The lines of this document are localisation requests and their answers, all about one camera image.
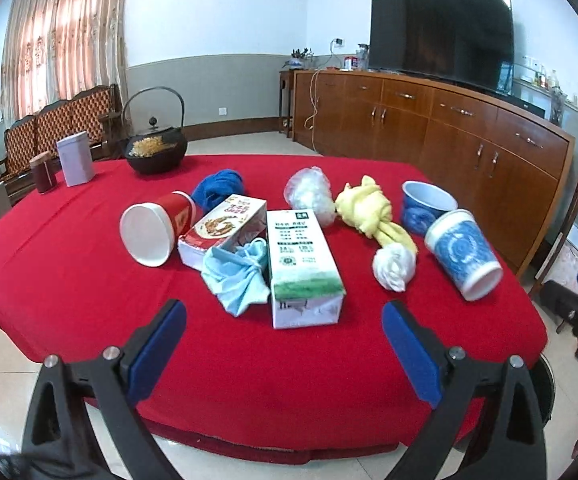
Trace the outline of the blue white paper cup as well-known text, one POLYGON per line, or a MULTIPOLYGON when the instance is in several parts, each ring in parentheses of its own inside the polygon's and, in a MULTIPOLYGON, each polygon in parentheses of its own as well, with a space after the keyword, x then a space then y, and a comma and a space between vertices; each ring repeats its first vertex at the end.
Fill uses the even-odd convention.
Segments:
POLYGON ((502 280, 502 264, 466 209, 451 210, 434 221, 425 245, 466 301, 489 295, 502 280))

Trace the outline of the blue white paper bowl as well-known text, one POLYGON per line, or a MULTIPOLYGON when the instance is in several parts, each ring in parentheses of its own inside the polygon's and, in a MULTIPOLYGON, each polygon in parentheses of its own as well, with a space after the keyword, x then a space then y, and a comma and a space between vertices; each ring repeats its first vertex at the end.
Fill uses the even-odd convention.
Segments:
POLYGON ((457 200, 443 188, 421 181, 402 184, 402 226, 407 232, 424 236, 431 224, 457 208, 457 200))

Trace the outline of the white tissue ball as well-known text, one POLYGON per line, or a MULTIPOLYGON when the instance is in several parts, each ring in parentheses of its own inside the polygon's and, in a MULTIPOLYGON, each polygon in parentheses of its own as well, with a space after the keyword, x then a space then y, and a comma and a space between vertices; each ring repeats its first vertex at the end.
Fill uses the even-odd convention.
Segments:
POLYGON ((384 289, 405 292, 415 275, 416 254, 401 243, 391 243, 377 250, 371 268, 384 289))

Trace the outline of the red white paper cup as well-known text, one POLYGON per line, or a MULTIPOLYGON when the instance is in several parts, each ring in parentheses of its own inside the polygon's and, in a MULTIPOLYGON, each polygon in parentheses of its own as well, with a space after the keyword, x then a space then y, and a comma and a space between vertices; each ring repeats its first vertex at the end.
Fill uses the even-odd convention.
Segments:
POLYGON ((187 193, 174 191, 126 208, 118 229, 129 255, 142 266, 157 268, 200 216, 201 209, 187 193))

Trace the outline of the light blue cloth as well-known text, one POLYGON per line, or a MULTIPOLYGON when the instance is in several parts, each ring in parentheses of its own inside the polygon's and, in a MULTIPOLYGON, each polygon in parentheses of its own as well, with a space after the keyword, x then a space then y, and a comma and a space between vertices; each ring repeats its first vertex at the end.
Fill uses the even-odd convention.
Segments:
POLYGON ((264 277, 267 262, 267 243, 261 237, 234 252, 214 246, 203 257, 201 278, 224 310, 238 318, 251 304, 267 303, 271 293, 264 277))

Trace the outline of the green white milk carton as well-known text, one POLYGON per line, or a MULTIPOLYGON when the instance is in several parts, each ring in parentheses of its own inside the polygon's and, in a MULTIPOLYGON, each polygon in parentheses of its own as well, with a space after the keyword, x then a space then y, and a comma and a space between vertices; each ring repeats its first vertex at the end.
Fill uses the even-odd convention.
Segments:
POLYGON ((266 227, 273 327, 336 324, 345 288, 314 211, 270 210, 266 227))

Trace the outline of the yellow cloth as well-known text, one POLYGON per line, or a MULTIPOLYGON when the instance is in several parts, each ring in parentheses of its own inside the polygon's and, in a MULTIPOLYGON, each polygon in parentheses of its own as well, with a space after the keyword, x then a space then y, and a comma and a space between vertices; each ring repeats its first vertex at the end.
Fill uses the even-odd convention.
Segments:
POLYGON ((393 221, 392 204, 372 177, 363 176, 359 185, 344 185, 335 199, 335 208, 347 226, 376 240, 381 247, 397 243, 417 254, 414 240, 393 221))

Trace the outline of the red white food box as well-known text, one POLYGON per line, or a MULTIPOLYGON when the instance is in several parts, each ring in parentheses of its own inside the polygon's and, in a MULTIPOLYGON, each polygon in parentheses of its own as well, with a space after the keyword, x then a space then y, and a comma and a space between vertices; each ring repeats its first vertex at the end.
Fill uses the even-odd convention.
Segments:
POLYGON ((177 249, 182 263, 200 271, 205 253, 219 247, 233 252, 264 233, 267 203, 261 198, 231 194, 183 236, 177 249))

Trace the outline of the long wooden sideboard cabinet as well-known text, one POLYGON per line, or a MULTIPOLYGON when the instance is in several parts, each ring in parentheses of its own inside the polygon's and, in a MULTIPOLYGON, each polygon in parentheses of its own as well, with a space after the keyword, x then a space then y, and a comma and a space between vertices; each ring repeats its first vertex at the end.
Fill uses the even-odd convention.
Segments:
POLYGON ((406 162, 470 210, 516 274, 557 209, 574 138, 520 107, 423 78, 287 70, 280 122, 324 155, 406 162))

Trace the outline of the red tablecloth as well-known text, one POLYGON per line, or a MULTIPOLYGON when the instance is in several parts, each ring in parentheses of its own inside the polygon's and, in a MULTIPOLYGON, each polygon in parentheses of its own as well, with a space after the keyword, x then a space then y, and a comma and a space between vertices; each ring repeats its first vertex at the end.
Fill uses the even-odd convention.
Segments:
POLYGON ((316 166, 335 191, 373 177, 393 205, 420 172, 398 162, 318 156, 189 156, 168 174, 141 177, 123 160, 95 178, 28 194, 0 219, 0 328, 31 360, 85 361, 123 344, 163 304, 185 304, 185 334, 140 415, 162 436, 217 439, 252 457, 288 450, 294 462, 411 443, 430 406, 411 388, 383 333, 393 299, 371 272, 377 246, 337 222, 326 230, 345 294, 333 325, 276 330, 268 304, 228 314, 198 271, 172 256, 159 268, 130 258, 118 222, 132 204, 190 192, 224 168, 269 209, 298 170, 316 166))

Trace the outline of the dark brown cylindrical jar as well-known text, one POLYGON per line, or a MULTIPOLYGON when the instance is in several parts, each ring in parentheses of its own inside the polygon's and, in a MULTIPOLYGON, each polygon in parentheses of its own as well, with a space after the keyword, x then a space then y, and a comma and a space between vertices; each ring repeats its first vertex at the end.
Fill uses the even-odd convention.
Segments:
POLYGON ((39 194, 52 191, 57 185, 54 167, 51 165, 52 155, 44 151, 34 156, 30 160, 30 169, 33 176, 35 188, 39 194))

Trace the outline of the black flat screen television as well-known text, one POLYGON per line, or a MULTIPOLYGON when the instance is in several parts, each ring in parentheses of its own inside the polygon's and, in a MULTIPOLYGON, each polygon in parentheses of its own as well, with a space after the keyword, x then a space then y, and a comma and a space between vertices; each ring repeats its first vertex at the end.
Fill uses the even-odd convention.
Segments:
POLYGON ((512 92, 510 0, 373 0, 368 67, 512 92))

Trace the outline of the white rectangular tin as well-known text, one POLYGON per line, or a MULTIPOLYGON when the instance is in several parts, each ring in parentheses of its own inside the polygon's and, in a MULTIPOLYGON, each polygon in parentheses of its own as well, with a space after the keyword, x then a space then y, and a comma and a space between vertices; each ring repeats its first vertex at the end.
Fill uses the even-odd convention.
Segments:
POLYGON ((57 142, 57 152, 66 185, 89 182, 95 174, 89 148, 88 133, 81 131, 57 142))

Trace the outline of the white crumpled plastic bag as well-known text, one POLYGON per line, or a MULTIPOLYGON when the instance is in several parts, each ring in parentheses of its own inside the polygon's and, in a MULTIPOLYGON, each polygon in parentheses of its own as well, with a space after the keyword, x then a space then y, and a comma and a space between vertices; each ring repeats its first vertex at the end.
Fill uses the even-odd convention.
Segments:
POLYGON ((318 166, 296 172, 283 190, 283 198, 292 209, 310 209, 322 228, 336 219, 336 207, 329 180, 318 166))

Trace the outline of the beige patterned curtain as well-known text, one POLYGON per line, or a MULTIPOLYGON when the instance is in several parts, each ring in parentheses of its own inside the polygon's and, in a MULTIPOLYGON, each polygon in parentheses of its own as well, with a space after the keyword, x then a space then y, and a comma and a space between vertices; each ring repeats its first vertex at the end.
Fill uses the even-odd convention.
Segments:
POLYGON ((127 98, 125 0, 12 0, 1 62, 4 122, 116 84, 127 98))

